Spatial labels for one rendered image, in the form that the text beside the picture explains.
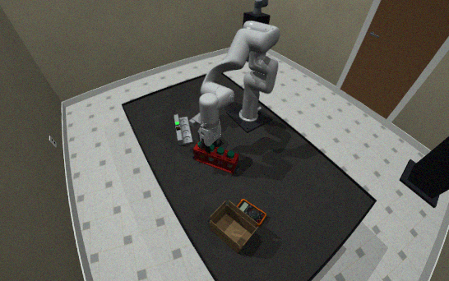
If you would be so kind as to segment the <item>brown cardboard box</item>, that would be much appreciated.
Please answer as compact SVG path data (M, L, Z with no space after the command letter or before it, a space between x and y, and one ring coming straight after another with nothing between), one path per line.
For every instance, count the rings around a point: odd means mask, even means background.
M231 201L229 205L225 205L225 202L211 215L210 228L222 241L239 253L257 230L258 227L255 228L257 222Z

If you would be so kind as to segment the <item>orange rectangular block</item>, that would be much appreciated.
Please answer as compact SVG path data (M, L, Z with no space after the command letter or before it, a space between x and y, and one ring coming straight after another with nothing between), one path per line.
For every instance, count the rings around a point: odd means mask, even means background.
M255 205L251 204L250 202L242 199L239 204L237 205L238 208L240 208L245 214L250 216L252 219L254 219L257 222L257 227L259 227L266 217L266 213L262 210L258 209Z

